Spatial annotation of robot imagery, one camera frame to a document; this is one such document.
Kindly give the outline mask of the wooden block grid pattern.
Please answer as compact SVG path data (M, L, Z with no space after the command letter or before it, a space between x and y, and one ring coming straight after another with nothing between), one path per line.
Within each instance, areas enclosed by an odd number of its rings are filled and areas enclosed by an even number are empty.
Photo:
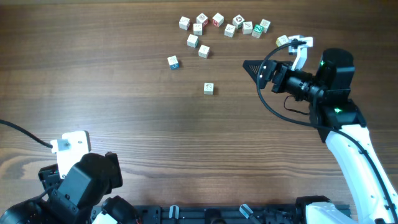
M271 22L268 21L268 20L266 20L266 19L263 19L263 20L260 22L259 25L260 25L261 27L263 27L263 33L266 33L266 32L268 31L268 28L269 28L270 25L271 25Z

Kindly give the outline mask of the wooden block yellow side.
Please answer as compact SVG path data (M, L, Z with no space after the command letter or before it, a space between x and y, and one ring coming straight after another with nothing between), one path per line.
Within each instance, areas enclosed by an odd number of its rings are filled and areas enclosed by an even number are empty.
M282 45L288 44L289 43L289 38L286 35L282 35L277 38L275 44L278 47L281 47Z

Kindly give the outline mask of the wooden block blue side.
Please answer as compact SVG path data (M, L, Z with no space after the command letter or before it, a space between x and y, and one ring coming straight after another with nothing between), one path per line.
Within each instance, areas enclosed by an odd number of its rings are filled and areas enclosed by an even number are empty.
M173 56L171 56L171 57L168 57L167 60L168 60L169 67L170 67L171 70L175 70L175 69L177 69L177 68L180 67L176 55L173 55Z

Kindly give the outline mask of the wooden block globe picture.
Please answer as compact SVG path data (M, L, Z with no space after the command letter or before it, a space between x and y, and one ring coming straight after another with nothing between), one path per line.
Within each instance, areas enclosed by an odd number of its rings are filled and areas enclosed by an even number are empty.
M205 95L213 95L214 94L214 84L213 83L204 83L203 91Z

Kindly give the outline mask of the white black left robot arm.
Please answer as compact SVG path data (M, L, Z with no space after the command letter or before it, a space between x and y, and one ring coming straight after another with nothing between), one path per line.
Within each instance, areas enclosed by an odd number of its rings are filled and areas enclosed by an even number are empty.
M63 180L55 180L44 167L39 177L45 191L13 205L1 216L1 223L142 223L139 212L119 196L108 198L94 214L104 195L123 185L118 156L85 154Z

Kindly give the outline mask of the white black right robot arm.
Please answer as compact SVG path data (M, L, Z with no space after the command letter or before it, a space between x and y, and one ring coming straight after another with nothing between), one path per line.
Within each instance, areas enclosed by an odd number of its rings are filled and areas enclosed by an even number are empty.
M353 56L343 49L326 49L314 75L272 56L270 52L263 60L243 62L262 104L284 121L318 131L343 172L359 223L397 223L397 192L377 158L364 116L349 98ZM297 101L308 102L310 120L288 118L271 108L262 95L268 83L273 84L274 93L288 93Z

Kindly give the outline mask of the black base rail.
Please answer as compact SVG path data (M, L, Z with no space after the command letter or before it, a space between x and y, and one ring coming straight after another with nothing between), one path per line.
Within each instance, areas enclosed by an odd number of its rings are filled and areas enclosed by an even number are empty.
M226 223L251 223L239 207L178 207L178 215L171 215L169 207L136 206L143 224L206 224L221 219ZM298 223L298 209L293 204L250 207L260 223Z

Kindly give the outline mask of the wooden block black symbol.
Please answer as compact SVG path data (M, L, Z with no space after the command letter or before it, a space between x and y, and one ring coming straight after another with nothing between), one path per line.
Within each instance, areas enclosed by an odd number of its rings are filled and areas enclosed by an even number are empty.
M243 26L243 23L245 22L245 19L243 18L242 15L238 14L233 18L233 25L237 28L240 29Z

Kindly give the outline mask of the wooden block green Z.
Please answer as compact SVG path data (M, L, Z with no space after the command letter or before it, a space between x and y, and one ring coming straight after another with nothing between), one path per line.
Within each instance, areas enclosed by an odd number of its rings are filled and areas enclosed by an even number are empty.
M263 32L264 32L263 26L256 24L252 29L252 36L259 39Z

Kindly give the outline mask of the wooden block red side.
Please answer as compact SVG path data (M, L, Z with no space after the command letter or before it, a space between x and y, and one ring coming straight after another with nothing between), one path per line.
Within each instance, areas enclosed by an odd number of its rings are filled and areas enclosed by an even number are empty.
M201 13L197 16L196 22L197 24L201 24L203 27L205 27L208 23L208 17L204 13Z

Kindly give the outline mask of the plain wooden block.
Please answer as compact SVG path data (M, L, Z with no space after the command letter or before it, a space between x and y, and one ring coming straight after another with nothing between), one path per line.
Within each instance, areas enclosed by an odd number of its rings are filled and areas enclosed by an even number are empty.
M208 58L210 53L210 48L205 45L201 45L198 51L198 55L203 58Z
M201 23L195 23L193 25L193 34L196 36L203 35L203 26Z

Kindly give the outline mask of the wooden block red letter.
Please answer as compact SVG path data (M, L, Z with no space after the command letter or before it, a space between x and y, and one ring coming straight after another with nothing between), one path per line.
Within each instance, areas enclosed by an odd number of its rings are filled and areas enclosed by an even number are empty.
M217 12L212 18L212 24L216 27L220 27L224 22L224 16Z

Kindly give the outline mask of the wooden block grey figure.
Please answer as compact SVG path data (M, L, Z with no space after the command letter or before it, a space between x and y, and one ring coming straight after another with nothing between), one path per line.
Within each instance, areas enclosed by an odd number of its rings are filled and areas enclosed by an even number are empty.
M251 34L253 30L252 22L243 22L242 30L243 34Z

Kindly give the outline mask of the wooden block far left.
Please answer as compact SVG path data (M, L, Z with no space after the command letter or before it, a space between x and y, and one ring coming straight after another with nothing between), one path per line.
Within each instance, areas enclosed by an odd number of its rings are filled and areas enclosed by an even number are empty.
M183 30L188 30L189 26L190 26L190 19L187 17L182 16L179 20L179 28L183 29Z

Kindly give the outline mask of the wooden block tan pattern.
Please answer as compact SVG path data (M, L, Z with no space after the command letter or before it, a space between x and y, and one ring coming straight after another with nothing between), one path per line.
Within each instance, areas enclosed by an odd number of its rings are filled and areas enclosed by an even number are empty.
M224 30L224 35L232 38L234 36L235 31L236 27L234 25L227 24Z

